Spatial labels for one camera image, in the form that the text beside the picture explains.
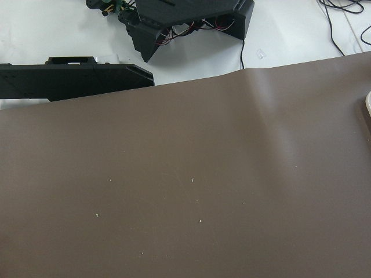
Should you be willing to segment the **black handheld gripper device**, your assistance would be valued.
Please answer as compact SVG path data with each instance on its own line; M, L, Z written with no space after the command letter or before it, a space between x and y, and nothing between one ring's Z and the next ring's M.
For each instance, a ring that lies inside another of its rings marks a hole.
M86 0L86 6L91 10L101 11L103 16L108 16L110 13L119 14L121 11L136 11L135 1L125 0Z

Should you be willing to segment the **cream rabbit tray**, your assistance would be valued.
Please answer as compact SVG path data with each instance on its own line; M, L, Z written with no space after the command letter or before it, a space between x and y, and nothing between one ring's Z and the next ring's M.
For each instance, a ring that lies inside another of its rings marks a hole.
M369 92L365 98L365 105L366 105L369 115L371 116L371 92Z

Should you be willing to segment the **black long plastic case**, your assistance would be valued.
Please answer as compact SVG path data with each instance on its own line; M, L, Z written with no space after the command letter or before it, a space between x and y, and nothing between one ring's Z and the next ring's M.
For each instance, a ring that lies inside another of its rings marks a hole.
M135 64L99 64L92 56L49 57L44 64L1 64L1 99L50 102L154 86Z

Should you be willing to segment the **brown table mat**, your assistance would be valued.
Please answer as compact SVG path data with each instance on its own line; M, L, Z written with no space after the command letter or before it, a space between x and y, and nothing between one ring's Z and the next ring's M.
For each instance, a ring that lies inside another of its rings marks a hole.
M370 53L1 111L2 277L369 277Z

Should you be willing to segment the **black angular plastic stand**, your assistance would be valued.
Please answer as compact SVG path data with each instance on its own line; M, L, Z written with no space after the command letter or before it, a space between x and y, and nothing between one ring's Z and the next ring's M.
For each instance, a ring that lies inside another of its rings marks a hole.
M181 36L207 25L244 40L253 8L254 1L136 1L133 10L118 13L118 20L126 26L135 50L148 62L160 45L172 38L176 25L188 25Z

